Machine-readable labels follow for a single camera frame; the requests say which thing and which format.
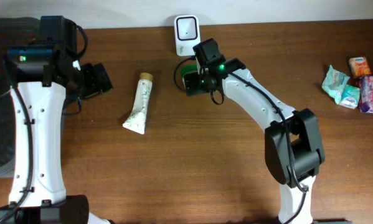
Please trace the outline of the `white floral tube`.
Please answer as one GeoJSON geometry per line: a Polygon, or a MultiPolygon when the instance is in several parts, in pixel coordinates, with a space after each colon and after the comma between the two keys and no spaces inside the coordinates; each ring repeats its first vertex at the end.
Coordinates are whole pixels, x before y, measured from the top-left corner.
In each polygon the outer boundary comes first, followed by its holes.
{"type": "Polygon", "coordinates": [[[123,127],[138,134],[144,134],[148,112],[149,99],[153,87],[153,76],[142,72],[139,75],[133,108],[123,127]]]}

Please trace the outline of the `green lid jar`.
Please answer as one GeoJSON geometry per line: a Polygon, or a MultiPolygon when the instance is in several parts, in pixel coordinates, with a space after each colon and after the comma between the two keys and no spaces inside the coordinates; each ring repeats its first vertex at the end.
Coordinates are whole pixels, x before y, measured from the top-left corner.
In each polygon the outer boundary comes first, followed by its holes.
{"type": "Polygon", "coordinates": [[[198,76],[197,66],[194,64],[186,65],[185,67],[181,69],[181,78],[184,83],[192,80],[193,78],[197,76],[198,76]]]}

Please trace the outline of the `teal wet wipes pack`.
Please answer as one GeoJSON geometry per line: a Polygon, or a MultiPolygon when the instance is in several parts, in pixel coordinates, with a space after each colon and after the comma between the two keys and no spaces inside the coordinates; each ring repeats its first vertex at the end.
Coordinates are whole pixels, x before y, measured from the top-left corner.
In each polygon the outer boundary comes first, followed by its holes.
{"type": "Polygon", "coordinates": [[[350,77],[343,72],[335,70],[332,65],[329,66],[329,70],[322,82],[321,88],[334,99],[334,102],[338,105],[341,102],[342,93],[344,91],[347,82],[350,77]]]}

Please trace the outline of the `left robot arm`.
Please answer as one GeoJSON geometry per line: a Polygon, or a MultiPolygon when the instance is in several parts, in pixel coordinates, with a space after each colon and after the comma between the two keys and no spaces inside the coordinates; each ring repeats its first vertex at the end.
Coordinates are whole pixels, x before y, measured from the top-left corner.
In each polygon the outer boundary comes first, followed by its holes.
{"type": "Polygon", "coordinates": [[[110,91],[100,63],[80,65],[83,29],[63,16],[43,16],[39,38],[11,47],[3,64],[15,111],[15,166],[0,223],[103,223],[84,195],[68,195],[61,168],[65,108],[110,91]]]}

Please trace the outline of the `red purple tissue pack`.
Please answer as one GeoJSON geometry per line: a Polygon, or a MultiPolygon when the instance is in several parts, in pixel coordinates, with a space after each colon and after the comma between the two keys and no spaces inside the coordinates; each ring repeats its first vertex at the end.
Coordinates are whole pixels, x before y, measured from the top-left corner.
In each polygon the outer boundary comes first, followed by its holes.
{"type": "Polygon", "coordinates": [[[361,78],[358,86],[361,89],[359,110],[361,113],[373,113],[373,76],[361,78]]]}

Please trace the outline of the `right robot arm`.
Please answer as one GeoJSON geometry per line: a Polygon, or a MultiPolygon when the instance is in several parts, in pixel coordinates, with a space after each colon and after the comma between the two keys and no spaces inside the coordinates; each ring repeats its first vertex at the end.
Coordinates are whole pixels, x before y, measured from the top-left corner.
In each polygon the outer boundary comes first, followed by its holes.
{"type": "Polygon", "coordinates": [[[214,39],[192,47],[197,71],[184,75],[188,95],[218,91],[236,102],[259,125],[265,138],[265,164],[280,185],[278,223],[314,223],[311,191],[325,161],[317,117],[297,111],[254,79],[237,58],[227,60],[214,39]]]}

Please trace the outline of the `orange small tissue pack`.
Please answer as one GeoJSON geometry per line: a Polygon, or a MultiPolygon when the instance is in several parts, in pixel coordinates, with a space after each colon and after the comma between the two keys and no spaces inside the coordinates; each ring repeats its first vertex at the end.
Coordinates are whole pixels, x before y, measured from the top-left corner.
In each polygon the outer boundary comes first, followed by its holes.
{"type": "Polygon", "coordinates": [[[354,78],[360,78],[360,77],[372,75],[369,64],[365,57],[350,58],[349,66],[351,69],[352,76],[354,78]]]}

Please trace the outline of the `small teal gum box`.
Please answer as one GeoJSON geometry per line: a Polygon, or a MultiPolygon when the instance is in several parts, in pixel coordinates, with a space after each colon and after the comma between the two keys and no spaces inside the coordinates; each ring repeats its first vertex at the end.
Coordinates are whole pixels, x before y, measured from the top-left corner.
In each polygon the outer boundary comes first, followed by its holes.
{"type": "Polygon", "coordinates": [[[361,89],[351,85],[344,87],[341,95],[340,105],[350,109],[356,109],[359,104],[361,89]]]}

